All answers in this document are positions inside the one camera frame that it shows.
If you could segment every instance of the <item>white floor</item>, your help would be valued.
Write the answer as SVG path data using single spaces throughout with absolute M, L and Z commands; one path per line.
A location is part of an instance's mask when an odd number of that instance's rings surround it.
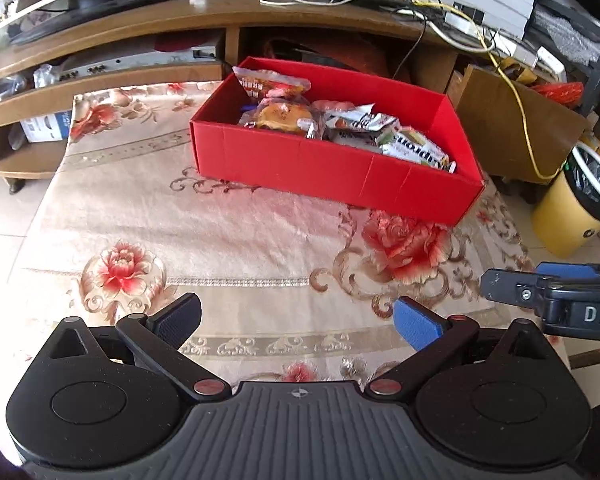
M 4 312 L 9 305 L 4 304 L 7 280 L 13 267 L 24 237 L 26 237 L 33 217 L 48 187 L 48 181 L 28 181 L 24 189 L 14 196 L 8 193 L 8 186 L 0 178 L 0 333 L 8 337 L 8 317 Z M 532 207 L 517 196 L 506 196 L 516 225 L 522 235 L 523 243 L 529 248 L 530 257 L 536 263 L 553 260 L 550 254 L 534 235 L 530 224 Z M 587 245 L 570 258 L 571 262 L 600 263 L 600 236 L 587 241 Z M 569 354 L 577 354 L 600 347 L 599 342 L 567 339 Z M 592 406 L 600 403 L 600 365 L 581 368 L 574 372 L 576 380 L 587 394 Z

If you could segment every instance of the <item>red cardboard box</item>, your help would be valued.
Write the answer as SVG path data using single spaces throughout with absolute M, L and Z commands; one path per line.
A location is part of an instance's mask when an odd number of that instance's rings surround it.
M 237 126 L 249 98 L 231 74 L 192 118 L 201 175 L 337 200 L 455 225 L 484 189 L 449 99 L 406 83 L 326 66 L 247 58 L 241 66 L 307 78 L 318 99 L 375 103 L 375 112 L 426 134 L 458 164 L 454 174 L 326 140 Z

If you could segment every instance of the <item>red plastic bag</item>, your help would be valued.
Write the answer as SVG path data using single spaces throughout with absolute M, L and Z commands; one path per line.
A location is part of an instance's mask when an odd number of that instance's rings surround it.
M 573 83 L 547 83 L 531 87 L 533 90 L 542 94 L 564 106 L 573 106 L 580 102 L 584 85 L 581 82 Z

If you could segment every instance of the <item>wooden shelf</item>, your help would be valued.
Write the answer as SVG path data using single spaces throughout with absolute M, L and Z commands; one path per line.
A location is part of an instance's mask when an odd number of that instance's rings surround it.
M 11 178 L 51 178 L 66 149 L 65 140 L 24 144 L 0 160 L 0 176 Z
M 403 23 L 388 12 L 363 7 L 263 6 L 258 0 L 171 0 L 83 23 L 23 46 L 0 52 L 0 78 L 92 46 L 188 28 L 311 26 L 339 28 L 415 40 L 419 23 Z M 425 43 L 443 44 L 432 32 Z
M 131 68 L 32 89 L 0 102 L 0 126 L 70 110 L 74 95 L 121 86 L 222 79 L 222 65 L 200 62 Z

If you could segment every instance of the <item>trash can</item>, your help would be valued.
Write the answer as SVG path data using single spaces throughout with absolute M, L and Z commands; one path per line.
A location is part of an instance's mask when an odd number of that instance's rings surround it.
M 531 215 L 549 252 L 567 258 L 600 231 L 600 156 L 579 142 Z

